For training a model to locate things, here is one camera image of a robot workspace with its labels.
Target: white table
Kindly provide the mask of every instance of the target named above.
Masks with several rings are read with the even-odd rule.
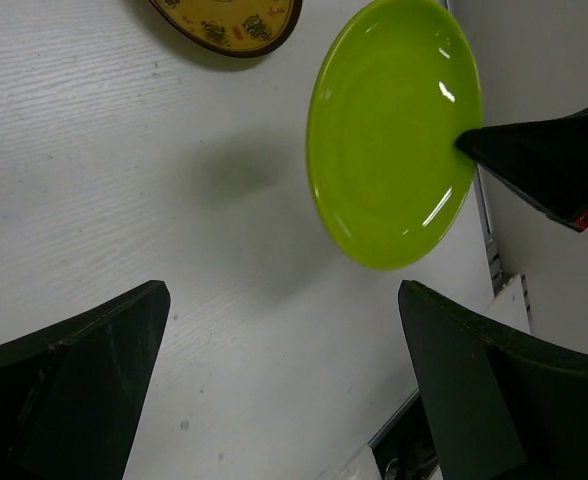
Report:
[[[172,293],[129,480],[322,477],[416,386],[401,280],[492,300],[473,192],[392,273],[317,218],[308,99],[365,3],[306,0],[279,50],[242,62],[144,0],[0,2],[0,343],[147,279]]]

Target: black plastic part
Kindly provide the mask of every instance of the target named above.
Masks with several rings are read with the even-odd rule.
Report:
[[[399,305],[444,478],[588,480],[588,355],[418,282]]]
[[[0,478],[122,478],[169,305],[152,281],[0,346]]]
[[[588,108],[464,132],[456,146],[550,219],[576,231],[588,209]]]
[[[423,400],[416,392],[370,442],[383,480],[431,477],[437,458]]]

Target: lime green plate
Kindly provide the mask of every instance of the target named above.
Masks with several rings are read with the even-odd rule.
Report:
[[[474,163],[454,147],[481,126],[469,44],[434,0],[376,0],[343,29],[321,68],[307,166],[321,218],[355,260],[409,265],[443,238]]]

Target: decorative plate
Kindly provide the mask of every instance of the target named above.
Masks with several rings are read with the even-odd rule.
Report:
[[[230,57],[259,57],[290,36],[303,0],[151,0],[179,31]]]
[[[454,142],[482,123],[463,31],[434,0],[376,0],[321,67],[307,127],[316,206],[336,242],[379,269],[432,250],[456,218],[475,164]]]

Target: white wall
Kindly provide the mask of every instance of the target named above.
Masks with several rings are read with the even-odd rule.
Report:
[[[450,6],[478,60],[487,124],[588,106],[588,1]],[[588,231],[552,223],[493,178],[486,178],[486,193],[504,268],[527,275],[534,334],[588,353]]]

